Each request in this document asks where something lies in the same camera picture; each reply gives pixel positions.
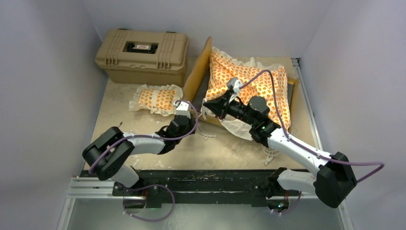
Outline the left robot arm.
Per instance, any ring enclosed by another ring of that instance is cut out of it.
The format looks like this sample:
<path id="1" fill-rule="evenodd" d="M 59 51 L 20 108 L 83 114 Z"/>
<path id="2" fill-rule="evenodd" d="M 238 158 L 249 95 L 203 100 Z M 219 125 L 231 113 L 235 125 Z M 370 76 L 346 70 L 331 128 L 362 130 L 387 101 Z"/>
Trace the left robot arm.
<path id="1" fill-rule="evenodd" d="M 142 192 L 143 183 L 135 169 L 125 165 L 131 155 L 162 155 L 172 151 L 181 140 L 195 133 L 192 115 L 176 115 L 167 125 L 152 135 L 131 135 L 113 126 L 88 145 L 82 157 L 90 166 L 89 173 L 101 181 L 111 179 L 131 196 Z"/>

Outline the wooden pet bed frame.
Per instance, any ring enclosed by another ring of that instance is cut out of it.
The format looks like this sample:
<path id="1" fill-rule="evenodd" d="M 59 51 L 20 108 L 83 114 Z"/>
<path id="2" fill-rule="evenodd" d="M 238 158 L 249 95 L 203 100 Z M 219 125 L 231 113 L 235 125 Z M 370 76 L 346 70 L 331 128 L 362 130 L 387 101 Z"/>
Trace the wooden pet bed frame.
<path id="1" fill-rule="evenodd" d="M 204 74 L 207 69 L 210 69 L 210 53 L 212 51 L 212 38 L 206 40 L 205 46 L 199 55 L 199 57 L 193 62 L 193 68 L 187 77 L 185 82 L 183 92 L 185 99 L 193 102 L 195 94 L 203 80 Z M 249 62 L 250 58 L 238 58 L 244 63 Z M 292 60 L 288 57 L 255 57 L 256 61 L 261 62 L 264 66 L 270 66 L 273 64 L 281 64 L 284 66 L 288 77 L 288 102 L 290 107 L 291 125 L 297 123 L 300 117 L 300 96 L 297 91 L 299 89 L 299 79 L 295 76 L 295 70 L 293 67 Z"/>

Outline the tan plastic tool case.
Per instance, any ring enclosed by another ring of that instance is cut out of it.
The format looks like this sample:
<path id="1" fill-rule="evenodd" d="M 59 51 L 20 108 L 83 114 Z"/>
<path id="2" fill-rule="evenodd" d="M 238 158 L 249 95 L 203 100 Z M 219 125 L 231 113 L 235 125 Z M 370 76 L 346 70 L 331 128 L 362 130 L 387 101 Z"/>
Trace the tan plastic tool case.
<path id="1" fill-rule="evenodd" d="M 176 32 L 111 29 L 95 63 L 116 83 L 182 87 L 189 41 L 186 34 Z"/>

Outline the small orange patterned pillow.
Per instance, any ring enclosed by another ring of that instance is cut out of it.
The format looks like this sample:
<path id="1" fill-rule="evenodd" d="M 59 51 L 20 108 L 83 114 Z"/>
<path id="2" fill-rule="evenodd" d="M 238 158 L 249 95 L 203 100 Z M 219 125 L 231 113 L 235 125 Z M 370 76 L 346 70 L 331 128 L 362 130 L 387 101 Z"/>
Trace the small orange patterned pillow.
<path id="1" fill-rule="evenodd" d="M 151 114 L 169 116 L 175 114 L 175 101 L 183 97 L 182 88 L 177 85 L 141 85 L 137 87 L 129 102 L 129 111 L 149 110 Z"/>

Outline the orange patterned white blanket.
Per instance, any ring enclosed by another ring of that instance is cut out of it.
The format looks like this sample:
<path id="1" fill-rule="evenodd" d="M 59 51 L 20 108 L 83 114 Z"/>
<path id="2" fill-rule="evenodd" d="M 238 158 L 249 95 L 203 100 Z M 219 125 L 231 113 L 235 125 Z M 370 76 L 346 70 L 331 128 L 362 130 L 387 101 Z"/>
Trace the orange patterned white blanket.
<path id="1" fill-rule="evenodd" d="M 269 118 L 289 129 L 288 77 L 283 65 L 264 66 L 254 57 L 244 63 L 216 47 L 212 48 L 209 59 L 210 78 L 203 102 L 225 93 L 228 88 L 226 84 L 236 77 L 246 85 L 239 92 L 243 104 L 247 104 L 253 96 L 263 97 L 270 108 Z"/>

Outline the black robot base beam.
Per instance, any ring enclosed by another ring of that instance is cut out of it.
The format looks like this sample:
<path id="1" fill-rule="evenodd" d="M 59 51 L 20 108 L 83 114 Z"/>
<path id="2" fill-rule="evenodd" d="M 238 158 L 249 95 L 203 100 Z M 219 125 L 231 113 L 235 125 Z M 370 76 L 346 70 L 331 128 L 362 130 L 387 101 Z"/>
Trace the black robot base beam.
<path id="1" fill-rule="evenodd" d="M 130 200 L 146 198 L 147 208 L 162 204 L 243 204 L 252 207 L 278 207 L 285 196 L 298 196 L 270 184 L 275 170 L 141 170 L 135 188 L 130 191 L 114 182 L 108 194 Z"/>

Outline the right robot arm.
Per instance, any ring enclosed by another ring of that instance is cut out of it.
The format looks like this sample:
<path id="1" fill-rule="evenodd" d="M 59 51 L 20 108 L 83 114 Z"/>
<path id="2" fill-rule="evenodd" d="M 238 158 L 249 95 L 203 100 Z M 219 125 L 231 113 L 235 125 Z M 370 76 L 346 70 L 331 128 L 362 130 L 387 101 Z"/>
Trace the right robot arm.
<path id="1" fill-rule="evenodd" d="M 348 157 L 314 148 L 289 134 L 268 118 L 266 100 L 252 97 L 247 105 L 241 100 L 230 101 L 229 96 L 203 103 L 218 119 L 232 116 L 251 126 L 252 139 L 273 150 L 286 154 L 304 166 L 307 172 L 279 169 L 270 177 L 269 189 L 275 195 L 296 190 L 316 195 L 325 205 L 337 208 L 356 187 L 357 180 Z"/>

